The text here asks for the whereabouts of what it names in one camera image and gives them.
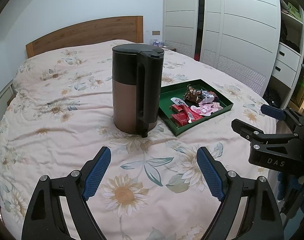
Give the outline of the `blue gloved right hand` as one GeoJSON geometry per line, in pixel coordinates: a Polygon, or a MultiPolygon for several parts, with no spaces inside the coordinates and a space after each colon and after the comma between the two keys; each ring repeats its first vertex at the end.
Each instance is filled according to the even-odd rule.
{"type": "Polygon", "coordinates": [[[279,172],[277,175],[278,193],[277,200],[283,201],[280,213],[287,214],[300,195],[302,184],[299,183],[298,175],[290,175],[284,172],[279,172]]]}

